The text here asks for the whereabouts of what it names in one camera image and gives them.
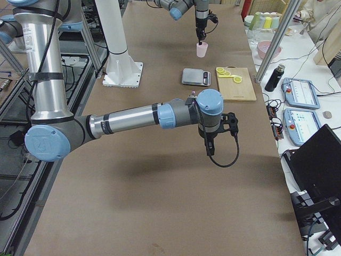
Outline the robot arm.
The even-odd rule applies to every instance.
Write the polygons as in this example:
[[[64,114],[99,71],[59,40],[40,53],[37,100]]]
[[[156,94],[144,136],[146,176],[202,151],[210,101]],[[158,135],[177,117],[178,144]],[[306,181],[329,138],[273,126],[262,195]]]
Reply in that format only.
[[[210,19],[211,11],[209,10],[209,1],[202,0],[181,0],[181,1],[153,1],[154,6],[145,1],[151,8],[165,9],[169,12],[170,16],[175,20],[179,20],[184,14],[194,6],[195,9],[195,25],[198,44],[203,45],[206,39],[205,29],[207,22]]]
[[[28,151],[41,161],[54,162],[89,141],[121,131],[159,125],[163,129],[196,124],[207,155],[214,138],[230,121],[223,113],[223,97],[205,89],[186,100],[126,109],[102,116],[76,117],[67,106],[58,31],[81,29],[80,1],[12,1],[14,20],[25,40],[35,113],[25,135]]]

